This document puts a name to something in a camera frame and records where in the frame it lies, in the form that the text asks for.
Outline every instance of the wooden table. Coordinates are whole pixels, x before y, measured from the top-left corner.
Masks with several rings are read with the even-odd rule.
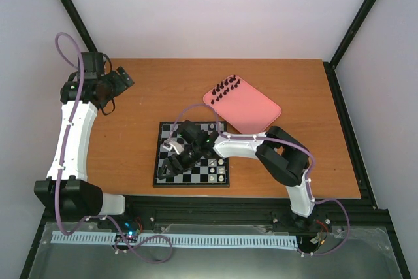
[[[108,193],[287,197],[281,184],[255,159],[231,158],[229,188],[154,188],[159,122],[174,121],[188,105],[230,74],[237,74],[279,104],[273,123],[303,143],[317,158],[316,197],[360,198],[342,129],[321,60],[114,59],[135,85],[116,99],[109,116],[97,115],[88,152],[89,182]],[[213,120],[207,108],[185,118]]]

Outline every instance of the purple cable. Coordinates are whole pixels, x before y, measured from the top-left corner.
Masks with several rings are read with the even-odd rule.
[[[65,157],[65,149],[67,147],[67,141],[68,141],[68,136],[70,133],[70,128],[71,128],[71,124],[72,124],[72,120],[74,119],[74,116],[76,114],[76,110],[77,110],[77,106],[78,106],[78,102],[80,101],[80,97],[81,97],[81,92],[82,92],[82,88],[83,88],[83,83],[84,83],[84,64],[83,64],[83,58],[81,55],[81,50],[80,47],[77,45],[76,41],[69,35],[66,33],[58,33],[55,37],[55,46],[57,48],[57,51],[59,52],[59,54],[61,55],[61,57],[72,67],[75,67],[76,69],[78,69],[78,67],[76,67],[74,64],[72,64],[64,55],[64,53],[61,51],[61,48],[59,47],[59,43],[58,43],[58,39],[61,37],[67,37],[72,44],[74,45],[74,47],[76,48],[76,52],[77,52],[77,57],[78,60],[80,62],[80,69],[83,69],[83,71],[80,71],[80,82],[78,85],[78,89],[77,89],[77,94],[76,94],[76,99],[74,101],[74,106],[72,107],[68,122],[69,124],[66,126],[65,131],[64,131],[64,136],[63,136],[63,142],[61,145],[61,153],[60,153],[60,157],[59,157],[59,165],[62,167],[64,165],[64,157]],[[60,189],[60,185],[61,185],[61,178],[63,175],[63,169],[58,170],[58,175],[57,175],[57,180],[56,180],[56,186],[55,186],[55,216],[56,216],[56,220],[57,220],[57,225],[58,225],[58,229],[64,234],[64,235],[72,235],[74,232],[76,232],[78,230],[78,228],[80,228],[81,224],[83,222],[85,222],[86,220],[90,219],[90,218],[107,218],[109,219],[116,227],[116,229],[118,230],[118,232],[121,235],[121,238],[123,239],[123,241],[126,243],[126,245],[128,246],[128,248],[139,258],[141,258],[143,261],[147,262],[147,263],[151,263],[151,264],[160,264],[160,263],[164,263],[165,261],[168,261],[171,258],[172,255],[172,243],[170,241],[169,238],[163,236],[163,235],[154,235],[152,237],[146,238],[145,240],[143,240],[142,242],[138,243],[137,245],[135,245],[134,247],[132,247],[131,245],[129,245],[129,241],[128,239],[125,237],[125,235],[123,234],[122,230],[120,229],[118,223],[115,221],[115,219],[113,219],[113,217],[110,216],[84,216],[74,227],[73,230],[71,231],[66,231],[62,220],[61,220],[61,213],[59,212],[59,189]],[[145,257],[142,257],[140,254],[135,252],[135,248],[140,247],[141,245],[143,245],[144,243],[150,241],[153,238],[162,238],[164,240],[166,240],[170,246],[170,253],[168,254],[168,256],[160,261],[152,261],[150,259],[146,259]]]
[[[346,221],[347,221],[347,235],[343,239],[343,241],[341,241],[341,243],[339,243],[339,245],[337,245],[335,248],[333,248],[333,249],[331,249],[329,251],[326,251],[325,253],[318,253],[318,254],[315,254],[314,253],[314,254],[312,254],[312,256],[325,256],[325,255],[329,255],[331,253],[334,253],[336,250],[338,250],[339,248],[341,248],[348,241],[348,237],[350,236],[350,229],[351,229],[350,219],[348,218],[348,214],[347,214],[346,209],[344,208],[343,204],[339,200],[337,200],[337,199],[323,199],[322,201],[315,202],[315,204],[318,204],[319,205],[319,204],[323,204],[323,203],[331,202],[331,201],[337,203],[338,206],[341,207],[342,212],[344,213],[344,216],[346,217]],[[302,252],[299,248],[297,248],[297,251],[299,253],[301,253],[302,255],[304,254],[304,252]]]
[[[224,139],[232,139],[232,140],[254,140],[253,137],[234,137],[233,135],[231,135],[231,137],[228,137],[227,135],[224,135],[221,130],[219,129],[219,116],[217,115],[217,112],[209,105],[205,104],[205,103],[199,103],[199,104],[194,104],[194,105],[190,105],[188,107],[186,107],[176,118],[176,121],[174,122],[174,124],[171,127],[170,130],[170,135],[169,138],[167,140],[171,139],[171,136],[174,132],[174,128],[176,127],[178,121],[181,119],[181,117],[190,109],[197,107],[197,106],[203,106],[203,107],[208,107],[215,115],[215,119],[216,119],[216,131],[219,133],[219,135],[221,137],[223,137]],[[306,191],[308,192],[308,196],[309,198],[314,201],[314,196],[312,195],[312,191],[311,191],[311,186],[310,186],[310,181],[309,181],[309,175],[312,172],[312,169],[315,167],[316,165],[316,160],[315,157],[311,154],[311,152],[309,152],[307,149],[293,144],[292,142],[287,142],[286,140],[279,140],[279,139],[273,139],[271,137],[256,137],[255,140],[268,140],[270,142],[276,142],[282,145],[287,145],[290,147],[293,147],[297,150],[300,150],[301,152],[305,153],[306,155],[308,155],[308,157],[311,159],[312,164],[310,165],[310,167],[308,168],[308,170],[306,171],[305,174],[305,180],[307,181],[306,183]]]

